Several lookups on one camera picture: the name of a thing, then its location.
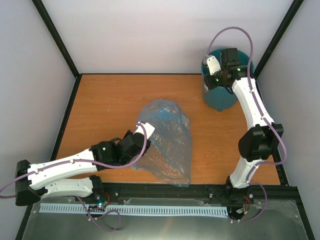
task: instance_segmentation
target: clear plastic bag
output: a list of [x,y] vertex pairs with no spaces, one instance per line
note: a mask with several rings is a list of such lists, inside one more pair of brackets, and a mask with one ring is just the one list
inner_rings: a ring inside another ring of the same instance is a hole
[[155,127],[151,146],[131,168],[145,169],[169,184],[187,187],[191,182],[192,137],[190,122],[178,104],[158,99],[149,103],[138,121]]

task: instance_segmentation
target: blue bucket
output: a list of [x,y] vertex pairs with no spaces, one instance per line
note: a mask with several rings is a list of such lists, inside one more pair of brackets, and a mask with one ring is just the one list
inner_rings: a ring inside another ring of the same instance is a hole
[[[220,48],[215,51],[212,51],[210,55],[214,56],[220,63],[221,51],[225,48]],[[239,62],[241,65],[247,65],[249,61],[249,56],[244,52],[238,50]],[[251,71],[254,71],[254,64],[251,62],[250,65]],[[204,78],[205,74],[209,73],[207,67],[201,65],[201,74]],[[225,109],[231,108],[237,101],[237,96],[235,94],[230,94],[223,86],[218,86],[212,90],[208,91],[208,94],[205,92],[205,82],[203,81],[202,95],[206,104],[211,108],[216,109],[218,112],[221,112]]]

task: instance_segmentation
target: white wall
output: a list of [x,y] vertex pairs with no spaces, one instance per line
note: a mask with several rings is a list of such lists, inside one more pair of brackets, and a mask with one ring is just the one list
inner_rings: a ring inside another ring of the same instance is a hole
[[[16,163],[47,162],[74,83],[31,0],[0,0],[0,186]],[[14,194],[14,186],[4,194]],[[0,199],[0,238],[16,237],[26,208]]]
[[[246,29],[257,64],[292,0],[44,0],[81,73],[200,73],[221,29]],[[232,30],[214,48],[249,53],[246,36]]]
[[284,127],[284,165],[298,186],[315,239],[320,239],[320,1],[304,1],[258,82],[262,98]]

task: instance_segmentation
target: brown wooden surface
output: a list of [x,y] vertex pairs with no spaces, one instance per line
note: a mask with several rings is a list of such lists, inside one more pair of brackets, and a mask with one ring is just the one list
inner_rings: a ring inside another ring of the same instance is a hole
[[[239,102],[222,112],[202,98],[200,75],[83,75],[57,159],[100,141],[123,137],[134,129],[140,111],[151,101],[167,99],[180,105],[190,119],[193,140],[192,183],[224,184],[239,160],[238,141],[247,124]],[[146,170],[107,169],[104,182],[162,183]],[[261,166],[252,179],[279,184],[274,166]]]

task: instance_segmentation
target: black metal frame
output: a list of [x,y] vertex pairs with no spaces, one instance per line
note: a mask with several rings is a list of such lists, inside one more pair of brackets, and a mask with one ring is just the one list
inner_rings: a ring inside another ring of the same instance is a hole
[[[263,68],[267,64],[270,56],[272,55],[273,51],[275,50],[276,46],[278,45],[279,41],[281,40],[282,36],[284,35],[286,29],[288,28],[289,24],[291,23],[292,19],[294,18],[295,14],[299,10],[300,6],[302,5],[304,0],[293,0],[290,8],[288,9],[286,15],[284,16],[281,24],[279,25],[277,31],[275,32],[271,42],[269,43],[268,47],[266,48],[260,62],[258,63],[255,71],[254,76],[257,79],[262,72]],[[34,6],[38,10],[44,24],[48,28],[52,38],[54,39],[57,47],[59,48],[62,56],[64,57],[67,65],[69,66],[71,72],[75,77],[74,86],[72,89],[72,93],[64,113],[64,117],[62,120],[62,124],[52,151],[52,155],[50,160],[53,161],[56,159],[59,147],[67,126],[67,122],[71,113],[71,109],[74,103],[74,100],[77,95],[77,90],[81,81],[81,77],[83,74],[80,74],[68,53],[66,46],[64,45],[54,23],[52,22],[43,2],[41,0],[32,0]],[[275,150],[272,153],[273,159],[275,162],[281,161],[280,154],[278,150]],[[305,212],[302,200],[300,198],[299,191],[296,187],[289,186],[289,182],[286,176],[285,169],[282,165],[278,165],[276,167],[280,185],[265,185],[265,189],[267,191],[268,199],[273,200],[295,200],[301,219],[304,224],[304,228],[306,230],[307,236],[309,239],[315,239],[309,220],[307,218],[307,214]],[[210,193],[215,191],[221,191],[225,186],[220,184],[191,184],[188,188],[180,188],[175,187],[167,184],[135,184],[135,183],[104,183],[104,188],[106,192],[110,194],[110,198],[112,202],[118,202],[119,204],[123,203],[123,200],[131,198],[189,198],[189,199],[199,199],[204,202],[208,202],[211,204],[221,204],[222,206],[226,207],[233,207],[234,204],[228,203],[223,199],[217,199],[215,197],[209,197]],[[256,198],[264,198],[264,194],[259,186],[252,186],[251,192]],[[22,219],[20,228],[18,230],[16,240],[21,240],[25,231],[25,228],[28,223],[28,219],[30,216],[30,212],[32,209],[32,205],[28,206],[24,217]]]

